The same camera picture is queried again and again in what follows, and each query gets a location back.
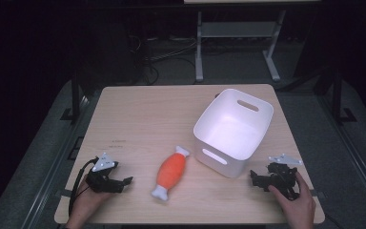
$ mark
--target bin handle hole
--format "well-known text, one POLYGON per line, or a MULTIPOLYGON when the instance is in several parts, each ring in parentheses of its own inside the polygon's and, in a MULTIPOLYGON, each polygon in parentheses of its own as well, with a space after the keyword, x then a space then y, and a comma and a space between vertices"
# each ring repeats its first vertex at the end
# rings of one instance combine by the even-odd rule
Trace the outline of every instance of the bin handle hole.
POLYGON ((237 103, 240 105, 240 106, 243 106, 243 107, 246 107, 247 109, 250 109, 252 111, 255 111, 255 112, 258 112, 258 108, 250 103, 247 103, 243 100, 237 100, 237 103))
POLYGON ((223 165, 226 165, 228 164, 228 162, 223 159, 221 156, 217 156, 216 154, 206 150, 206 149, 203 149, 203 153, 206 155, 206 156, 209 156, 213 159, 215 159, 216 161, 218 161, 219 163, 223 164, 223 165))

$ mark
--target white plastic bin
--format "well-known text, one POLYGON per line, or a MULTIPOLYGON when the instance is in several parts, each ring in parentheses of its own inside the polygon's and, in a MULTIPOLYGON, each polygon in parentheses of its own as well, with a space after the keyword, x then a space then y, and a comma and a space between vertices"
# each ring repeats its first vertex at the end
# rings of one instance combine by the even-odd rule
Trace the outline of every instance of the white plastic bin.
POLYGON ((194 126, 195 158, 225 177, 238 177, 266 134, 273 112, 266 101, 224 90, 194 126))

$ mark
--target human hand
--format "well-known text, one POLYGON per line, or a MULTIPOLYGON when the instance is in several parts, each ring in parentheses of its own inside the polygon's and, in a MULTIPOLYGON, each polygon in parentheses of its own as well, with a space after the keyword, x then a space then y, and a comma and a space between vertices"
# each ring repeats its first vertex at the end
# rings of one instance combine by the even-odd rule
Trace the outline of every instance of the human hand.
POLYGON ((65 225, 66 228, 82 228, 100 205, 105 200, 115 195, 114 193, 95 193, 86 182, 86 177, 87 175, 84 176, 78 187, 78 191, 76 192, 76 199, 73 204, 70 218, 65 225))
POLYGON ((302 175, 296 172, 295 176, 299 186, 299 197, 296 200, 287 200, 273 185, 269 186, 269 191, 281 205, 292 229, 310 229, 314 227, 316 203, 302 175))

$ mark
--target orange object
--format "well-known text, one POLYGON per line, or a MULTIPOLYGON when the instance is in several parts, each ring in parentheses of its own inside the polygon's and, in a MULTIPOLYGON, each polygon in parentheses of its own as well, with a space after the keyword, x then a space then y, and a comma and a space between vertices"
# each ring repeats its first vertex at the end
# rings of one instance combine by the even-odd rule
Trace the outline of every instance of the orange object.
POLYGON ((168 190, 181 179, 186 165, 186 156, 189 154, 189 151, 176 146, 176 152, 162 163, 157 174, 156 187, 152 191, 155 198, 168 200, 168 190))

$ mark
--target dark background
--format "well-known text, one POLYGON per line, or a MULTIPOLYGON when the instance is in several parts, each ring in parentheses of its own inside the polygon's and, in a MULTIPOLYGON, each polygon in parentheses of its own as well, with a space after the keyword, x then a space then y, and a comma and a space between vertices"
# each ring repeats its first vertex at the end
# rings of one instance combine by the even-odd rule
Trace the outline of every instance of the dark background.
MULTIPOLYGON (((128 46, 127 40, 122 38, 124 32, 142 35, 136 16, 126 21, 126 17, 106 11, 93 13, 65 7, 80 6, 77 1, 65 3, 0 1, 0 196, 53 100, 73 74, 78 73, 85 77, 84 82, 90 82, 82 85, 86 94, 106 85, 132 84, 139 77, 134 70, 127 70, 132 73, 128 78, 113 74, 103 76, 114 71, 104 64, 112 57, 99 52, 107 44, 128 46), (117 29, 122 31, 114 34, 113 39, 117 42, 106 41, 109 37, 105 39, 105 33, 97 25, 114 22, 129 28, 117 29)), ((366 105, 366 1, 323 3, 306 40, 295 76, 302 77, 329 64, 355 87, 366 105)), ((182 24, 195 22, 195 13, 180 13, 186 15, 180 17, 182 24)), ((148 17, 152 20, 147 22, 153 23, 150 29, 158 35, 168 35, 170 30, 176 32, 171 17, 178 18, 174 13, 157 14, 148 17)), ((295 33, 297 28, 303 29, 304 25, 292 26, 295 33)), ((191 29, 190 26, 181 27, 180 31, 190 34, 191 29)), ((283 34, 288 32, 284 27, 283 34)), ((129 53, 127 47, 117 49, 122 50, 121 54, 129 53)), ((130 60, 130 56, 120 60, 115 68, 132 66, 130 60)))

